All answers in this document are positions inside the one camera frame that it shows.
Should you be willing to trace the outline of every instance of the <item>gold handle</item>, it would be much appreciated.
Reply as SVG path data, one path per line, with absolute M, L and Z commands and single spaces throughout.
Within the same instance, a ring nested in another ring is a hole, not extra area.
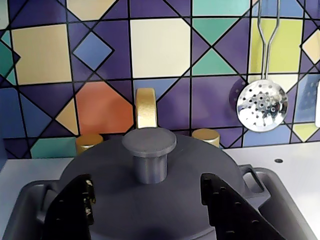
M 220 147 L 220 134 L 216 130 L 201 128 L 193 131 L 192 137 L 214 145 L 217 148 Z
M 153 88 L 138 88 L 135 93 L 136 128 L 156 128 L 157 104 Z

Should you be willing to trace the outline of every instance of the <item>gray pot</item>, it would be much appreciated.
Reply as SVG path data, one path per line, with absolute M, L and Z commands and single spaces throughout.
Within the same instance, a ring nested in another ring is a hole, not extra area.
M 164 128 L 136 129 L 88 149 L 66 167 L 58 189 L 88 173 L 96 197 L 92 240 L 216 239 L 201 203 L 203 173 L 218 175 L 256 209 L 270 198 L 250 165 L 238 166 L 219 148 Z M 260 192 L 247 186 L 247 173 Z

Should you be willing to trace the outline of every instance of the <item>gold knob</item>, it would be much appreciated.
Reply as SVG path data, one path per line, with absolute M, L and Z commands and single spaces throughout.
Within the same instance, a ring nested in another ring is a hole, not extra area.
M 153 88 L 138 88 L 135 93 L 136 128 L 156 128 L 157 104 Z
M 76 153 L 79 155 L 85 150 L 92 148 L 94 145 L 102 143 L 103 137 L 99 134 L 81 135 L 75 140 Z
M 216 130 L 201 128 L 193 131 L 192 137 L 214 145 L 217 148 L 220 147 L 220 134 Z

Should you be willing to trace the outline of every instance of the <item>colorful tile backsplash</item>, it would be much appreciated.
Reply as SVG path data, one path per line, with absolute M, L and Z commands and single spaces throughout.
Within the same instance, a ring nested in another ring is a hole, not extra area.
M 268 40 L 277 0 L 262 1 Z M 288 114 L 255 133 L 235 112 L 260 78 L 257 0 L 0 0 L 1 135 L 8 158 L 72 157 L 75 139 L 135 125 L 137 88 L 154 88 L 158 124 L 213 128 L 222 148 L 320 141 L 318 0 L 280 0 L 269 78 Z

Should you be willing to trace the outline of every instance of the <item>skimmer ladle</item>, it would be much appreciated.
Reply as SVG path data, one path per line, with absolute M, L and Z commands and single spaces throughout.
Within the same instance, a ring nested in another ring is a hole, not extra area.
M 261 79 L 247 85 L 240 93 L 236 104 L 236 112 L 240 122 L 247 129 L 259 133 L 270 131 L 279 126 L 285 119 L 288 111 L 288 97 L 286 92 L 280 85 L 267 79 L 271 43 L 280 23 L 280 0 L 277 0 L 276 25 L 268 44 L 266 44 L 261 29 L 261 1 L 262 0 L 258 3 L 257 18 L 257 26 L 263 43 Z

